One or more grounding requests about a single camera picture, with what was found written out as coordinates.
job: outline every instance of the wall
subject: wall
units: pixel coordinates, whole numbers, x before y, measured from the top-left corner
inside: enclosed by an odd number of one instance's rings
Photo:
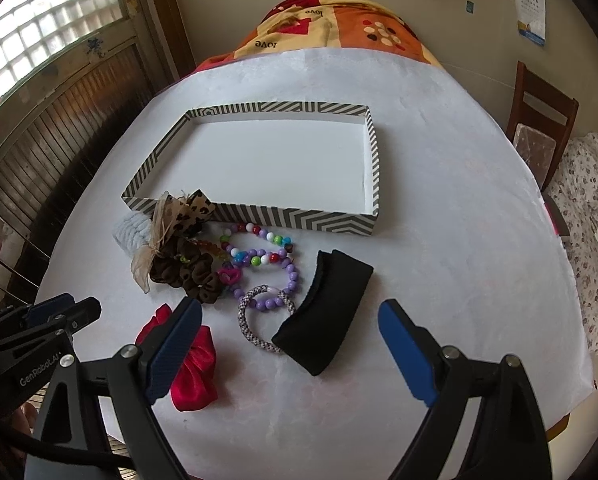
[[[282,0],[178,0],[197,62],[234,50]],[[598,41],[571,0],[546,0],[546,45],[516,30],[514,0],[374,0],[400,15],[505,128],[517,60],[579,101],[575,135],[598,131]]]

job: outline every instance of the blue gripper pad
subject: blue gripper pad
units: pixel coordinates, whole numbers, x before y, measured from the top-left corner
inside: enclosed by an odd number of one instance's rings
[[[181,368],[199,327],[201,327],[202,311],[199,301],[185,298],[170,316],[175,316],[180,308],[184,308],[183,314],[171,328],[146,370],[144,394],[150,404],[165,397],[170,390],[170,385]]]
[[[67,292],[33,305],[29,308],[28,314],[26,314],[26,326],[33,328],[34,326],[44,324],[48,321],[49,317],[58,316],[58,314],[61,314],[73,305],[74,298]]]
[[[439,393],[435,387],[433,368],[406,326],[409,323],[412,329],[415,328],[415,324],[395,300],[381,303],[377,317],[379,332],[393,355],[410,393],[416,399],[423,400],[430,408],[437,400]]]

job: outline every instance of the braided hair tie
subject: braided hair tie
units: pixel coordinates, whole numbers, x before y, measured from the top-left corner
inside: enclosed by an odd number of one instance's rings
[[[241,333],[243,334],[243,336],[253,345],[267,352],[282,354],[284,351],[277,345],[272,344],[268,341],[264,341],[263,339],[255,336],[252,333],[252,330],[250,330],[248,322],[246,321],[246,309],[248,308],[250,300],[252,300],[255,296],[259,294],[263,294],[264,292],[276,294],[277,297],[281,298],[281,301],[284,302],[284,305],[288,309],[290,315],[295,313],[295,303],[283,290],[279,290],[278,288],[274,288],[273,286],[259,285],[249,290],[244,296],[239,298],[239,310],[237,311],[237,321],[239,322],[239,328],[241,329]]]

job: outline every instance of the door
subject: door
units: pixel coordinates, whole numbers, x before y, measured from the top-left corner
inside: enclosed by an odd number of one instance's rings
[[[168,76],[139,0],[0,4],[0,306],[34,301],[64,223]]]

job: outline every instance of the metal bolt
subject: metal bolt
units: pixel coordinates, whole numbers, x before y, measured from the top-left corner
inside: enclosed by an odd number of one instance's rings
[[[506,363],[508,366],[512,368],[519,368],[521,366],[521,359],[519,359],[516,355],[510,354],[506,356]]]
[[[59,364],[63,368],[68,368],[73,363],[74,363],[74,355],[72,355],[72,354],[66,354],[66,355],[62,356],[62,358],[59,360]]]
[[[459,349],[451,345],[444,346],[443,351],[446,359],[457,359],[461,355]]]
[[[139,349],[135,345],[126,345],[119,353],[123,358],[130,359],[131,357],[136,356],[138,351]]]

